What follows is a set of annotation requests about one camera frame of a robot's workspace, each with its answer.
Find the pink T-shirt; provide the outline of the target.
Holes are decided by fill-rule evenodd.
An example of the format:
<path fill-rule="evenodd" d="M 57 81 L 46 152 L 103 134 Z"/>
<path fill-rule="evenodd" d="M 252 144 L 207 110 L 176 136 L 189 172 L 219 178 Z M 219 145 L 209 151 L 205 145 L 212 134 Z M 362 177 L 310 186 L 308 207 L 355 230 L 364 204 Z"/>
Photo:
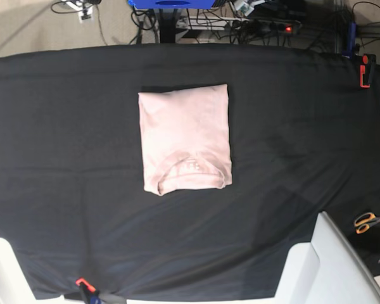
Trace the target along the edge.
<path fill-rule="evenodd" d="M 140 92 L 138 105 L 145 191 L 232 184 L 227 85 Z"/>

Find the black table cloth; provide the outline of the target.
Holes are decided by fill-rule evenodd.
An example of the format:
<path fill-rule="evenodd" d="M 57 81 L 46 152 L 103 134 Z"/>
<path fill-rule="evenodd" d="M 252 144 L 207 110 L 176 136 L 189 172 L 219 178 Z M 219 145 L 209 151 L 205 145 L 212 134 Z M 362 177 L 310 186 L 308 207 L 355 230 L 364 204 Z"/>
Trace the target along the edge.
<path fill-rule="evenodd" d="M 231 186 L 143 189 L 139 92 L 229 86 Z M 0 238 L 38 298 L 86 278 L 128 299 L 274 295 L 326 211 L 375 276 L 380 66 L 368 89 L 335 54 L 143 44 L 0 59 Z"/>

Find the white power strip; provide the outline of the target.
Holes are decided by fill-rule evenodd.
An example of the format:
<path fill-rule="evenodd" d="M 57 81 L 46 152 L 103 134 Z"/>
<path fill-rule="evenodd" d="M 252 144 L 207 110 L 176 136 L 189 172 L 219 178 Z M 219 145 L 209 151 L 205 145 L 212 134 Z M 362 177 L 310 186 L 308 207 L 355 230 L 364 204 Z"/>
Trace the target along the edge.
<path fill-rule="evenodd" d="M 275 34 L 295 34 L 302 24 L 296 20 L 278 20 L 268 18 L 224 18 L 213 16 L 182 16 L 175 25 L 179 30 L 214 30 L 230 31 L 249 27 L 258 32 Z"/>

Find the black stand pole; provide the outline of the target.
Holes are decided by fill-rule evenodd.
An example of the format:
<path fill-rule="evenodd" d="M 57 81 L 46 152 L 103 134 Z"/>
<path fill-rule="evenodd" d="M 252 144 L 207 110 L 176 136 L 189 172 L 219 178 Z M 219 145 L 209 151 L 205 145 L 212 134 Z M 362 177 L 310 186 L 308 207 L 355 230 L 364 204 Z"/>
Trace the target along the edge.
<path fill-rule="evenodd" d="M 178 9 L 156 10 L 161 44 L 175 44 L 178 12 Z"/>

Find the blue plastic box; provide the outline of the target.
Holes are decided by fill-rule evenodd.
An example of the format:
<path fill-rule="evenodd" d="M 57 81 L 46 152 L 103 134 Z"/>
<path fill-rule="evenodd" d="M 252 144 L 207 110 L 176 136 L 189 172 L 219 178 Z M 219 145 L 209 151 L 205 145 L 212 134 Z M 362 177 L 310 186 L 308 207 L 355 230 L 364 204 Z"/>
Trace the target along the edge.
<path fill-rule="evenodd" d="M 128 0 L 129 5 L 140 9 L 210 9 L 215 0 Z"/>

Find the red black clamp bottom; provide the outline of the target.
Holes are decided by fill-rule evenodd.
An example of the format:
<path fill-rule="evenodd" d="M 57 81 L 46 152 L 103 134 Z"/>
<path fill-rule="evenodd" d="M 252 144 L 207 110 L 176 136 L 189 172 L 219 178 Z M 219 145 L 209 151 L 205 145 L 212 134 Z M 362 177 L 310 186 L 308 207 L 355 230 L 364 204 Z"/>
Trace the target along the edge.
<path fill-rule="evenodd" d="M 102 304 L 99 297 L 99 291 L 93 285 L 89 284 L 83 277 L 78 278 L 75 283 L 79 287 L 82 301 L 85 304 Z"/>

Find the red black clamp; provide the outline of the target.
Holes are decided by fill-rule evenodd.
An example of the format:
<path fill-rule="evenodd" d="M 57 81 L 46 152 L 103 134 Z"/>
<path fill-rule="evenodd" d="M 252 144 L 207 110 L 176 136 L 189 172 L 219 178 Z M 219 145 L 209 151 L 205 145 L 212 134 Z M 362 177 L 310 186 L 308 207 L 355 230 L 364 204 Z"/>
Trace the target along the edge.
<path fill-rule="evenodd" d="M 99 291 L 93 285 L 89 284 L 83 277 L 78 278 L 75 283 L 79 287 L 82 301 L 85 304 L 102 304 L 99 297 Z"/>
<path fill-rule="evenodd" d="M 374 71 L 376 68 L 376 55 L 364 54 L 360 64 L 360 87 L 368 89 L 371 87 Z"/>

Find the red black clamp right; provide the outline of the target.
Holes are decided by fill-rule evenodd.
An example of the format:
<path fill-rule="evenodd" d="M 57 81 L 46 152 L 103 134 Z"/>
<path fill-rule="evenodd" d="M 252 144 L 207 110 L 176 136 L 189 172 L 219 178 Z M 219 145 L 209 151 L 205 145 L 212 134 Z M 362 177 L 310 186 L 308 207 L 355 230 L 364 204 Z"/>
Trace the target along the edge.
<path fill-rule="evenodd" d="M 368 89 L 371 87 L 374 71 L 376 68 L 376 55 L 364 54 L 360 64 L 360 87 Z"/>

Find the white table frame right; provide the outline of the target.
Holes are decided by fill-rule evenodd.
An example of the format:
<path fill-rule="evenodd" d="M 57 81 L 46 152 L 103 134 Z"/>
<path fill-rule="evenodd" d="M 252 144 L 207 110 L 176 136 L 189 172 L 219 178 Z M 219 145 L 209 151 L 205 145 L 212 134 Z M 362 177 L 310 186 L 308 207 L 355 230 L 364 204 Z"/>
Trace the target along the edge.
<path fill-rule="evenodd" d="M 326 212 L 288 252 L 275 303 L 380 303 L 380 287 Z"/>

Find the white table frame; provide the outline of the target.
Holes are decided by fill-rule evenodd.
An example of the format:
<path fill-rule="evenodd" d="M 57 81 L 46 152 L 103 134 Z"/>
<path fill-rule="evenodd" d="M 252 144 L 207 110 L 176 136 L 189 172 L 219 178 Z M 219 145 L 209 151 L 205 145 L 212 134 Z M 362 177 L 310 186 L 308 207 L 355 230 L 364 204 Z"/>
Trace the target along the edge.
<path fill-rule="evenodd" d="M 288 252 L 275 303 L 380 303 L 380 287 L 326 212 Z"/>
<path fill-rule="evenodd" d="M 0 303 L 64 303 L 64 297 L 37 300 L 7 240 L 0 238 Z"/>

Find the orange handled scissors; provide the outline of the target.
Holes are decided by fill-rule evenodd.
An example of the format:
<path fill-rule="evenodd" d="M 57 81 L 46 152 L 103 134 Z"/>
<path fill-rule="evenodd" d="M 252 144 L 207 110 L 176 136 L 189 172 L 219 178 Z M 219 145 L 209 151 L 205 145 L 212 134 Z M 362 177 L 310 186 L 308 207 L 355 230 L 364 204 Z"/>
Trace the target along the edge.
<path fill-rule="evenodd" d="M 377 224 L 380 224 L 380 217 L 372 212 L 361 214 L 361 216 L 356 218 L 353 222 L 356 234 L 363 234 Z"/>

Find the white table frame left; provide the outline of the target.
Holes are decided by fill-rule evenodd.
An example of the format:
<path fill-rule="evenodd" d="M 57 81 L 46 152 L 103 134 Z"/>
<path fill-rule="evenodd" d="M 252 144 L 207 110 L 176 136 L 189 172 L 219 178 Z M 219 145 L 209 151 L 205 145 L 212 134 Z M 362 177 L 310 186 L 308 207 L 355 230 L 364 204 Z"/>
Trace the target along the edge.
<path fill-rule="evenodd" d="M 37 300 L 7 240 L 0 238 L 0 303 L 64 303 L 64 297 Z"/>

